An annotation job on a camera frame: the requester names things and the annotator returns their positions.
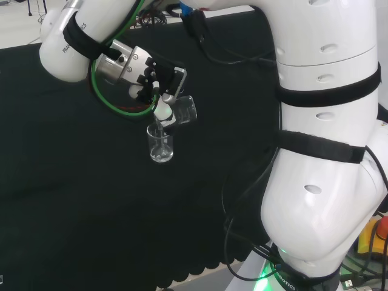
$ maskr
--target chair leg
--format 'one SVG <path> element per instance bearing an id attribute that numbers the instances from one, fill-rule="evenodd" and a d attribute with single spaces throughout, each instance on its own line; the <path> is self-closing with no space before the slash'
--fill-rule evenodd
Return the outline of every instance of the chair leg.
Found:
<path id="1" fill-rule="evenodd" d="M 28 3 L 28 16 L 32 16 L 31 7 L 30 7 L 30 0 L 27 0 L 27 3 Z"/>
<path id="2" fill-rule="evenodd" d="M 44 6 L 44 13 L 47 14 L 47 8 L 46 8 L 46 1 L 45 0 L 43 0 L 43 6 Z"/>

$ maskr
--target blue object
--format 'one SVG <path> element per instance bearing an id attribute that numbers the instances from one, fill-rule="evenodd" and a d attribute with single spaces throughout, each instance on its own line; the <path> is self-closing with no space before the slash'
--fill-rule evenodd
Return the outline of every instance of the blue object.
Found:
<path id="1" fill-rule="evenodd" d="M 193 11 L 193 9 L 191 7 L 183 4 L 182 2 L 180 2 L 180 5 L 181 5 L 182 15 L 183 16 L 188 16 Z"/>

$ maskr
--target black table cloth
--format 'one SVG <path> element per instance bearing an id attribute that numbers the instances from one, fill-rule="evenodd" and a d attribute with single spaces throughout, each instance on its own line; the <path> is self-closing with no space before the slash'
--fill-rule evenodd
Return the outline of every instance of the black table cloth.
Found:
<path id="1" fill-rule="evenodd" d="M 260 13 L 209 19 L 218 41 L 247 56 L 273 47 Z M 149 158 L 146 127 L 93 100 L 39 62 L 39 45 L 0 50 L 0 290 L 155 290 L 223 262 L 225 204 L 268 163 L 277 127 L 275 74 L 215 65 L 182 24 L 128 31 L 121 41 L 181 61 L 198 120 L 178 131 L 175 156 Z M 210 53 L 232 59 L 218 49 Z M 114 95 L 119 89 L 112 89 Z M 237 228 L 257 243 L 265 183 Z M 230 258 L 249 248 L 230 243 Z"/>

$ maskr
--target logo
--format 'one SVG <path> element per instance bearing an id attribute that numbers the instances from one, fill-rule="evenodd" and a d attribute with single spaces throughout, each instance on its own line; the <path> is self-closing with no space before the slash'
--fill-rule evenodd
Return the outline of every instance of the logo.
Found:
<path id="1" fill-rule="evenodd" d="M 279 277 L 279 279 L 289 288 L 295 291 L 295 287 L 292 286 L 290 283 L 288 283 L 279 273 L 276 273 Z"/>

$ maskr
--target transparent beaker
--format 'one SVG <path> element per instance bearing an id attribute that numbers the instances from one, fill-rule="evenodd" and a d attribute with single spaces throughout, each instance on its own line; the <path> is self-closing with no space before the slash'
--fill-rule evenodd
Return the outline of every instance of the transparent beaker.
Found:
<path id="1" fill-rule="evenodd" d="M 171 106 L 178 124 L 196 121 L 196 108 L 191 96 L 179 97 Z"/>
<path id="2" fill-rule="evenodd" d="M 173 137 L 160 129 L 157 123 L 147 127 L 150 157 L 155 162 L 168 162 L 174 156 Z"/>

